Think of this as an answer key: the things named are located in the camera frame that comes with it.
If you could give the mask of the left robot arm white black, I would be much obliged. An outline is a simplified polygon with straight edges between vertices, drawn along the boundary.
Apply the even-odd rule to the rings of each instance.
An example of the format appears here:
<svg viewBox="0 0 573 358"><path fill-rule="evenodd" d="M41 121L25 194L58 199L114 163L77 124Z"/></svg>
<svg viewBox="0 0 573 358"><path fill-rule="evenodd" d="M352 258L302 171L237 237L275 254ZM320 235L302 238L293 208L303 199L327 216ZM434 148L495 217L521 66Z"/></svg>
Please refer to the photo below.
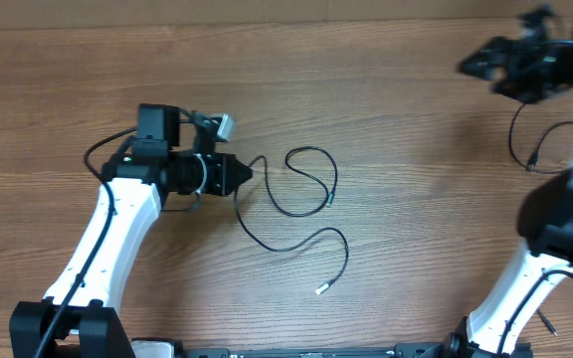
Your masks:
<svg viewBox="0 0 573 358"><path fill-rule="evenodd" d="M178 341L131 340L120 322L137 253L169 194L226 197L252 177L235 155L219 153L235 126L226 113L142 103L134 127L93 175L94 213L67 266L39 302L21 301L9 321L14 356L181 357Z"/></svg>

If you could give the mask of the thin black cable silver tip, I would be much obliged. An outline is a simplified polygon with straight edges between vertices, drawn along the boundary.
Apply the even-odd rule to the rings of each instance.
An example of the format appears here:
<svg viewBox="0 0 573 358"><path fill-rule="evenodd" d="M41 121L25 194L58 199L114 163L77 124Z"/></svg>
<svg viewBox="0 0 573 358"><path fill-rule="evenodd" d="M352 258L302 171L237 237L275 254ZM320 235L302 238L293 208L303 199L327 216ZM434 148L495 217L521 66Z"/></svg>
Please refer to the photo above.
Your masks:
<svg viewBox="0 0 573 358"><path fill-rule="evenodd" d="M234 208L234 213L235 213L236 219L238 220L238 223L240 224L242 230L256 244L258 244L261 248L263 248L264 250L271 252L271 253L275 253L275 254L293 253L295 251L303 249L305 246L308 246L314 240L319 239L323 234L333 234L339 239L340 243L342 244L342 249L343 249L342 265L341 265L339 271L337 272L337 274L335 276L326 280L324 283L322 283L320 286L318 286L315 289L314 294L316 296L320 296L320 295L326 293L328 290L330 290L345 274L345 271L347 270L347 267L349 264L349 259L350 259L350 247L349 247L349 243L348 243L346 236L339 229L334 228L334 227L324 227L324 228L321 228L321 229L313 232L308 237L302 239L301 241L297 242L294 245L286 246L283 248L275 248L275 247L272 247L272 246L266 244L265 242L263 242L259 237L257 237L255 234L253 234L251 232L251 230L248 228L248 226L246 225L246 223L242 217L242 212L241 212L240 204L238 201L238 192L237 191L234 192L233 208Z"/></svg>

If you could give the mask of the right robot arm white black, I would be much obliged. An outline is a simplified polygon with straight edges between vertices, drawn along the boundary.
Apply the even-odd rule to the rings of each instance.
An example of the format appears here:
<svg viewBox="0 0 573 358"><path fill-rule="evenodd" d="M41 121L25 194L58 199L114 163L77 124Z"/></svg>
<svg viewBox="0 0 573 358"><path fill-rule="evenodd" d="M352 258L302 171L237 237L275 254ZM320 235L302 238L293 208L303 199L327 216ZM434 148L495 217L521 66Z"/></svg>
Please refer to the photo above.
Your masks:
<svg viewBox="0 0 573 358"><path fill-rule="evenodd" d="M494 37L459 64L460 73L492 81L492 90L535 104L573 88L573 39L550 39L543 6L521 17L520 39ZM493 73L501 69L502 79ZM533 190L519 210L521 241L484 302L462 319L427 357L530 357L518 336L549 293L573 279L573 157L569 166Z"/></svg>

